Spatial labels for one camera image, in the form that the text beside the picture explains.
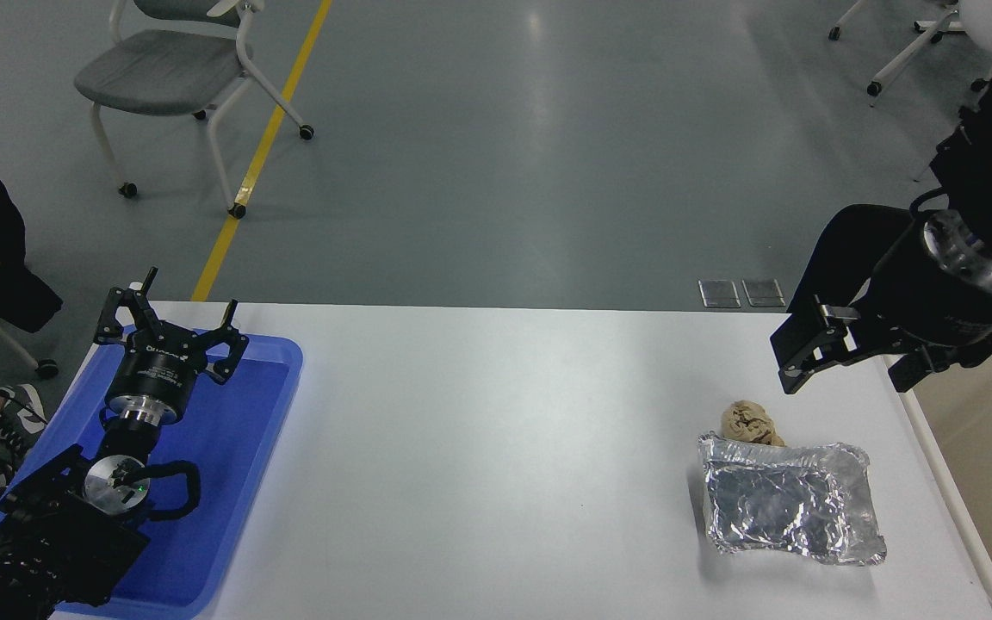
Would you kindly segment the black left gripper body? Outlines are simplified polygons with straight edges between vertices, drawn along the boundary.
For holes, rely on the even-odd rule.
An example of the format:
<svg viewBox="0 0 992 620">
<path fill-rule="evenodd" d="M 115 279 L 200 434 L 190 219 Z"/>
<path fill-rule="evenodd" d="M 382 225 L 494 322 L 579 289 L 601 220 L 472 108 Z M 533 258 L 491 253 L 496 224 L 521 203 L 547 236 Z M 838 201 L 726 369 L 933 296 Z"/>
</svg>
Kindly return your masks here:
<svg viewBox="0 0 992 620">
<path fill-rule="evenodd" d="M 108 405 L 117 408 L 127 398 L 148 397 L 170 409 L 188 407 L 198 374 L 208 362 L 197 339 L 194 331 L 173 331 L 164 337 L 131 333 L 108 388 Z"/>
</svg>

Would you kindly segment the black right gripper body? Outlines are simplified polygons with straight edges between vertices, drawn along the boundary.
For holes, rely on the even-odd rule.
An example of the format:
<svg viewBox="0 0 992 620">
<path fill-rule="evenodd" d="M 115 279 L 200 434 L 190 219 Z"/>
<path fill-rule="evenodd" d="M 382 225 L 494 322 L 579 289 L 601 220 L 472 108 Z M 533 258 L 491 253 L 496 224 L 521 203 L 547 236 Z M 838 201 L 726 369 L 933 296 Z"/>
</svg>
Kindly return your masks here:
<svg viewBox="0 0 992 620">
<path fill-rule="evenodd" d="M 871 271 L 857 310 L 930 345 L 976 345 L 992 335 L 992 250 L 965 224 L 909 225 Z"/>
</svg>

